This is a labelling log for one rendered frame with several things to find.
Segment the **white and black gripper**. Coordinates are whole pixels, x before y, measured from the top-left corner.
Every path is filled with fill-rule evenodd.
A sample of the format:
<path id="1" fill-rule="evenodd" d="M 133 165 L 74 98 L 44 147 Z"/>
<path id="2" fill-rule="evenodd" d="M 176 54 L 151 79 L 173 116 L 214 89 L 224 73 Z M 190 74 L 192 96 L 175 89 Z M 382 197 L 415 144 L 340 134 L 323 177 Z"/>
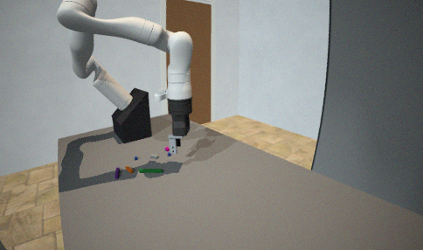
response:
<path id="1" fill-rule="evenodd" d="M 168 82 L 168 89 L 161 89 L 154 95 L 154 97 L 155 101 L 162 101 L 165 99 L 168 100 L 169 114 L 172 117 L 173 134 L 168 135 L 170 142 L 170 153 L 176 154 L 177 146 L 181 147 L 181 139 L 183 139 L 190 130 L 189 114 L 192 113 L 191 82 Z"/>

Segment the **purple rod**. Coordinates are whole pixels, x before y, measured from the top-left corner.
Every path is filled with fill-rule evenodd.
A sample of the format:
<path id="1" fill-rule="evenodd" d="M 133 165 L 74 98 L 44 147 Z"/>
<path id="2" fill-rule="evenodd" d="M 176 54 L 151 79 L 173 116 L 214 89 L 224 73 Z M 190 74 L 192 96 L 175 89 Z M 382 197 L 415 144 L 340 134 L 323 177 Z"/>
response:
<path id="1" fill-rule="evenodd" d="M 115 171 L 115 179 L 118 179 L 118 177 L 119 177 L 119 171 L 120 171 L 120 169 L 119 168 L 116 168 L 116 171 Z"/>

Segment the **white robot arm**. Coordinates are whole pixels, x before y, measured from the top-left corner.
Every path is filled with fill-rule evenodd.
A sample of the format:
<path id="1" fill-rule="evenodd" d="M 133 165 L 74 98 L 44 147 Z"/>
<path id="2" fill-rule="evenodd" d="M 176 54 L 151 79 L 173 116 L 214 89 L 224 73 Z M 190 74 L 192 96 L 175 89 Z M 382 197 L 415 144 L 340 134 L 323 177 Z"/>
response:
<path id="1" fill-rule="evenodd" d="M 161 25 L 139 17 L 98 19 L 95 18 L 96 9 L 97 0 L 63 0 L 57 19 L 70 29 L 69 47 L 74 73 L 86 79 L 95 71 L 93 86 L 120 110 L 125 109 L 133 97 L 91 56 L 94 34 L 125 38 L 167 52 L 170 54 L 168 82 L 191 81 L 193 44 L 188 33 L 167 31 Z"/>

